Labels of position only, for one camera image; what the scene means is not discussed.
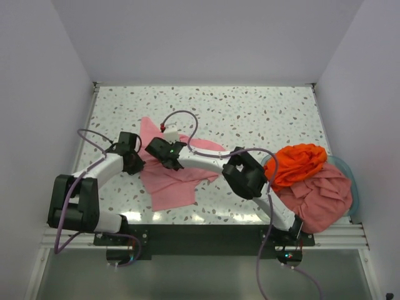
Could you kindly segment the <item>light pink t shirt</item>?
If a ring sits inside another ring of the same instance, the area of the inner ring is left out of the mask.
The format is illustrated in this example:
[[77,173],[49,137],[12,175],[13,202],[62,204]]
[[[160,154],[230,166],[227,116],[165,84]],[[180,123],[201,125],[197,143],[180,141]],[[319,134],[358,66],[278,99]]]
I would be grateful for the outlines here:
[[[139,135],[143,143],[139,156],[145,162],[140,177],[147,193],[151,196],[153,211],[194,204],[197,185],[203,180],[213,182],[218,178],[217,173],[202,169],[185,168],[178,171],[166,169],[155,157],[147,153],[144,148],[151,140],[163,136],[149,117],[141,119]],[[221,145],[203,139],[194,139],[191,145],[207,150],[225,151]]]

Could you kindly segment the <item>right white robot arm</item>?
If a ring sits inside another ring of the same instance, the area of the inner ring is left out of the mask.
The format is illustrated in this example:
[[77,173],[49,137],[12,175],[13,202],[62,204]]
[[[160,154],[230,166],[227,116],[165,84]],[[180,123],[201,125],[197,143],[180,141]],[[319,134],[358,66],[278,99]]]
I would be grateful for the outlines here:
[[283,244],[291,246],[300,239],[303,221],[276,195],[263,167],[250,154],[264,149],[236,147],[231,152],[212,151],[155,137],[145,151],[167,169],[198,168],[222,174],[235,195],[254,201],[269,216],[272,229]]

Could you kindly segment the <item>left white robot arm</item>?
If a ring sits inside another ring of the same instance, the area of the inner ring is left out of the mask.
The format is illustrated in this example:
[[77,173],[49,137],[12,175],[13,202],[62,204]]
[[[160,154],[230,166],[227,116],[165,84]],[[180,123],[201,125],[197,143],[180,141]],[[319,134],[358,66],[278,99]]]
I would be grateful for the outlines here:
[[101,211],[99,189],[114,176],[135,175],[144,169],[139,157],[141,138],[130,132],[121,132],[119,139],[105,151],[101,159],[81,171],[59,175],[52,190],[47,224],[82,233],[107,233],[115,245],[129,239],[126,218],[120,214]]

